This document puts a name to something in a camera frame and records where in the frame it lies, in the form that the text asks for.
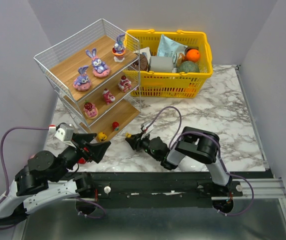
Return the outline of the small yellow minion toy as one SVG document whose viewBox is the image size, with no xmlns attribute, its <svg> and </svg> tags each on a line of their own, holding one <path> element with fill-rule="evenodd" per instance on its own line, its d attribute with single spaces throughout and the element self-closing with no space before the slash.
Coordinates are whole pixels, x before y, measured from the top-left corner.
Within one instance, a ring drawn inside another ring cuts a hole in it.
<svg viewBox="0 0 286 240">
<path fill-rule="evenodd" d="M 131 136 L 132 136 L 132 135 L 131 135 L 130 133 L 126 133 L 126 134 L 125 134 L 125 137 L 126 137 L 126 138 L 130 138 Z"/>
</svg>

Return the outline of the yellow duck toy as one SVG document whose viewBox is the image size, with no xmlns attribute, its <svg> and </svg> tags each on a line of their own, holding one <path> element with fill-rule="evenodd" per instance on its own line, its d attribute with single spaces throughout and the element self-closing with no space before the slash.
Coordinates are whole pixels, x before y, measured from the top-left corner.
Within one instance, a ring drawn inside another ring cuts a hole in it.
<svg viewBox="0 0 286 240">
<path fill-rule="evenodd" d="M 107 138 L 108 136 L 102 131 L 97 134 L 97 139 L 99 142 L 104 142 L 107 140 Z"/>
</svg>

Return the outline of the small red apple toy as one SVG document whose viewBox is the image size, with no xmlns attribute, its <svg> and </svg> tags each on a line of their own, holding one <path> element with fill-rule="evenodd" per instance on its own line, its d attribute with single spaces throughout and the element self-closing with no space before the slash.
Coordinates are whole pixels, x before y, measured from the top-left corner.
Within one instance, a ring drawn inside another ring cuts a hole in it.
<svg viewBox="0 0 286 240">
<path fill-rule="evenodd" d="M 117 121 L 114 121 L 112 123 L 112 128 L 113 128 L 114 131 L 118 131 L 119 127 L 120 127 L 120 124 Z"/>
</svg>

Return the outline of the pink strawberry donut toy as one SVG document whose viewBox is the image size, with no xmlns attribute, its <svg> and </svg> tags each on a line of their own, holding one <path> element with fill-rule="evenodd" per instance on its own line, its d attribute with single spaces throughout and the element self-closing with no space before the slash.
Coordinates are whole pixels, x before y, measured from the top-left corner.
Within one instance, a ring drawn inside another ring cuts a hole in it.
<svg viewBox="0 0 286 240">
<path fill-rule="evenodd" d="M 91 103 L 89 101 L 85 101 L 84 106 L 83 106 L 83 111 L 85 116 L 93 120 L 98 117 L 99 111 L 94 103 Z"/>
</svg>

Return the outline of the red bear toy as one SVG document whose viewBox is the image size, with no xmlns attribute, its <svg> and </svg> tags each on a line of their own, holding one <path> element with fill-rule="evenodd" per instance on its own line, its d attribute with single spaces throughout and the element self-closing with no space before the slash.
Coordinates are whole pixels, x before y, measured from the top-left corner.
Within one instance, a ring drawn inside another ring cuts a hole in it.
<svg viewBox="0 0 286 240">
<path fill-rule="evenodd" d="M 107 105 L 113 103 L 116 100 L 116 98 L 111 94 L 111 92 L 107 88 L 103 90 L 102 95 Z"/>
</svg>

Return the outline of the purple pink donut toy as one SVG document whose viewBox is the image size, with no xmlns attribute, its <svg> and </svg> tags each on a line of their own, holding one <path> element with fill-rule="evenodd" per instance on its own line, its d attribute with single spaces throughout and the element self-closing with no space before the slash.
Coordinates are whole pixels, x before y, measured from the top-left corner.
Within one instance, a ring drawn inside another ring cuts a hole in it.
<svg viewBox="0 0 286 240">
<path fill-rule="evenodd" d="M 74 80 L 73 87 L 79 92 L 85 92 L 92 86 L 91 80 L 87 74 L 88 65 L 78 68 L 79 76 Z"/>
</svg>

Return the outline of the red strawberry cake toy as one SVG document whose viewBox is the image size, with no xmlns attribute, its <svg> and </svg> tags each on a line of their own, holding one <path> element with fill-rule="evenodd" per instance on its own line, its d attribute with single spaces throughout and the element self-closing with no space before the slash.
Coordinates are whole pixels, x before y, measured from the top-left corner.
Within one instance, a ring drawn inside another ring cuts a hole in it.
<svg viewBox="0 0 286 240">
<path fill-rule="evenodd" d="M 132 82 L 125 75 L 122 75 L 118 87 L 122 92 L 126 93 L 132 88 Z"/>
</svg>

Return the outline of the purple bunny donut toy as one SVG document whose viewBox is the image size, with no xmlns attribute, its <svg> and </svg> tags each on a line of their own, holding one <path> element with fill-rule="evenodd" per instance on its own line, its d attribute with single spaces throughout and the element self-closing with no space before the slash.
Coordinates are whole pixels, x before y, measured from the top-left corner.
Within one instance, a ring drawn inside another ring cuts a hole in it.
<svg viewBox="0 0 286 240">
<path fill-rule="evenodd" d="M 91 58 L 92 73 L 97 78 L 105 78 L 110 74 L 110 67 L 97 56 L 97 49 L 86 49 L 85 54 Z"/>
</svg>

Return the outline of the purple bunny sundae toy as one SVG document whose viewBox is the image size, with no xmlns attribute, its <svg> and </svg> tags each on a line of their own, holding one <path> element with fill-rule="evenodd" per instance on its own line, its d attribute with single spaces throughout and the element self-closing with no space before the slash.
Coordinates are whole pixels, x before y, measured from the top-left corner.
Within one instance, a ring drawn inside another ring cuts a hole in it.
<svg viewBox="0 0 286 240">
<path fill-rule="evenodd" d="M 124 45 L 125 33 L 122 33 L 116 37 L 115 44 L 112 48 L 114 55 L 114 61 L 121 63 L 125 59 L 126 47 Z"/>
</svg>

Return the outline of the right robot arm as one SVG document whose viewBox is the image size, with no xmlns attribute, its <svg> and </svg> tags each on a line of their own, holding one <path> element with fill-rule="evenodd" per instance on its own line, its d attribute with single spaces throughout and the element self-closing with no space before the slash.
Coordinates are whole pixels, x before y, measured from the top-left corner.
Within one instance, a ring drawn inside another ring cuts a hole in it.
<svg viewBox="0 0 286 240">
<path fill-rule="evenodd" d="M 168 146 L 160 137 L 150 139 L 150 134 L 144 131 L 130 134 L 125 140 L 134 151 L 144 151 L 167 170 L 176 169 L 185 157 L 202 163 L 217 192 L 227 194 L 231 191 L 232 177 L 220 161 L 220 137 L 213 132 L 186 126 L 173 146 Z"/>
</svg>

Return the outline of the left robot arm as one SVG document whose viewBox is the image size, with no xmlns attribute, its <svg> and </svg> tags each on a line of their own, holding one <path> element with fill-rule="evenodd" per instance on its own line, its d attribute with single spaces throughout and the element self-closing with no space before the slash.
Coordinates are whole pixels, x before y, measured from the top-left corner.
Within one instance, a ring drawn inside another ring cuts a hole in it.
<svg viewBox="0 0 286 240">
<path fill-rule="evenodd" d="M 80 173 L 56 187 L 79 160 L 99 163 L 110 141 L 93 143 L 95 133 L 74 133 L 71 145 L 60 154 L 38 152 L 14 177 L 8 190 L 0 195 L 0 230 L 8 229 L 42 207 L 67 198 L 97 198 L 97 184 L 89 173 Z"/>
</svg>

